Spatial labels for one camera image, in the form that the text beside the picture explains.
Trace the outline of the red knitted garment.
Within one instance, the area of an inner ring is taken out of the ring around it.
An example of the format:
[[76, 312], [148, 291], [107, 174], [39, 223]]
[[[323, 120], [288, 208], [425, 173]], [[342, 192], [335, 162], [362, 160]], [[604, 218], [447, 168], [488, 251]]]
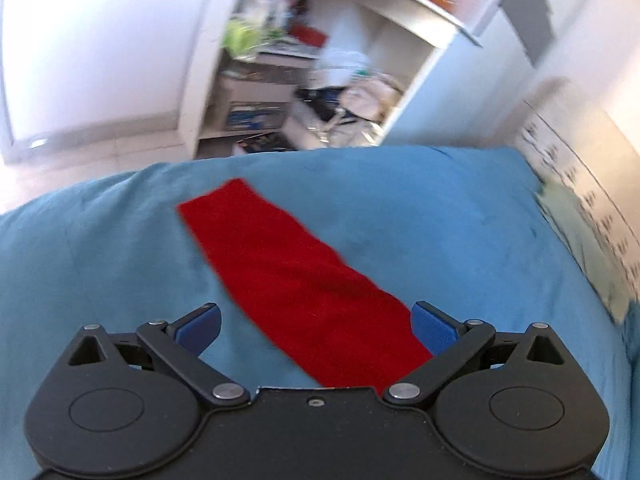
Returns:
[[383, 392], [431, 359], [404, 304], [245, 181], [178, 213], [235, 304], [323, 387]]

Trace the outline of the blue bed cover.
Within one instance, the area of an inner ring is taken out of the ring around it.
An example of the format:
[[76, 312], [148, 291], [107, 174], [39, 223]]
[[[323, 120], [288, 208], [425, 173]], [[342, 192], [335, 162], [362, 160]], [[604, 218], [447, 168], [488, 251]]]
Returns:
[[510, 148], [343, 148], [158, 164], [41, 196], [1, 218], [1, 474], [38, 471], [30, 399], [77, 331], [130, 332], [206, 302], [221, 308], [205, 361], [249, 389], [311, 379], [244, 316], [178, 206], [234, 178], [288, 211], [403, 304], [519, 332], [550, 324], [600, 393], [611, 429], [594, 465], [639, 474], [639, 317], [614, 324], [540, 211]]

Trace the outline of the pale green cloth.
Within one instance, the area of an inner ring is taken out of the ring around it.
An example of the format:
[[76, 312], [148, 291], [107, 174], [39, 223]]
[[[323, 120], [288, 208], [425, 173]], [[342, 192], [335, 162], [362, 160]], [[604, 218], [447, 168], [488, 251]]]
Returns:
[[634, 301], [623, 265], [567, 186], [546, 181], [536, 197], [556, 236], [573, 255], [612, 320], [622, 325]]

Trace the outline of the cream embroidered quilt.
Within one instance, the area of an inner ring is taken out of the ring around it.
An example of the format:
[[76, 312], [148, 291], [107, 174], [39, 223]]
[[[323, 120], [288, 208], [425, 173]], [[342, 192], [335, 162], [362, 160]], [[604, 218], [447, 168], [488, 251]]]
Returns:
[[543, 82], [523, 100], [511, 144], [544, 180], [558, 181], [639, 285], [639, 153], [573, 81]]

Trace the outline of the white shelf unit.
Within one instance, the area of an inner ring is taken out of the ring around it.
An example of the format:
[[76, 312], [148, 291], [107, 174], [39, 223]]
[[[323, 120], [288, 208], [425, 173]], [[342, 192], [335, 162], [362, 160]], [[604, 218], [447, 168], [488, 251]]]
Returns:
[[510, 1], [205, 0], [180, 136], [481, 144], [533, 68]]

